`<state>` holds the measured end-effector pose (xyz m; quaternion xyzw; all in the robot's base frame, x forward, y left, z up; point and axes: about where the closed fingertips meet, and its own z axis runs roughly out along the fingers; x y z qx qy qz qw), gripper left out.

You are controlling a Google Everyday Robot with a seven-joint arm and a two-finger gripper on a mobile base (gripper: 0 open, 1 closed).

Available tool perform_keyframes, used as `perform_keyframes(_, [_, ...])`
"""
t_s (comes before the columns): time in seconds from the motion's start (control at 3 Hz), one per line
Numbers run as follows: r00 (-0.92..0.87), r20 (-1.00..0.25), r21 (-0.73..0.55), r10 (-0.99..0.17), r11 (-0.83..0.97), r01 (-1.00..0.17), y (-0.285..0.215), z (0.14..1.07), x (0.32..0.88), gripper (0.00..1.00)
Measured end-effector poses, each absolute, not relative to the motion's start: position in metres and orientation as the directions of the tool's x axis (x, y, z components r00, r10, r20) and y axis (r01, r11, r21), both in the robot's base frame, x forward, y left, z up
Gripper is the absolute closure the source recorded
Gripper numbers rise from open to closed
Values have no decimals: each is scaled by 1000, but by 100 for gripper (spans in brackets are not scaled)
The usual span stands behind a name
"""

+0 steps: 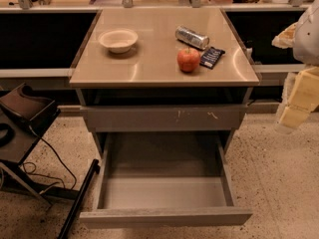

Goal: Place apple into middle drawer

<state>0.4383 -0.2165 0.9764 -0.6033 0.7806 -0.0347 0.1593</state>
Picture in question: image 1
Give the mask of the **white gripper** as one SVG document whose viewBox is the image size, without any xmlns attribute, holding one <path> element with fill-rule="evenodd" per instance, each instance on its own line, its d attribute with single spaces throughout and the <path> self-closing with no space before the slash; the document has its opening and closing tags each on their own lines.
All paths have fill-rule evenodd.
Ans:
<svg viewBox="0 0 319 239">
<path fill-rule="evenodd" d="M 271 42 L 274 47 L 293 47 L 296 60 L 319 65 L 319 0 L 315 0 L 299 18 Z M 275 130 L 289 134 L 299 128 L 319 107 L 319 67 L 307 67 L 289 73 L 284 82 L 282 102 L 276 112 Z"/>
</svg>

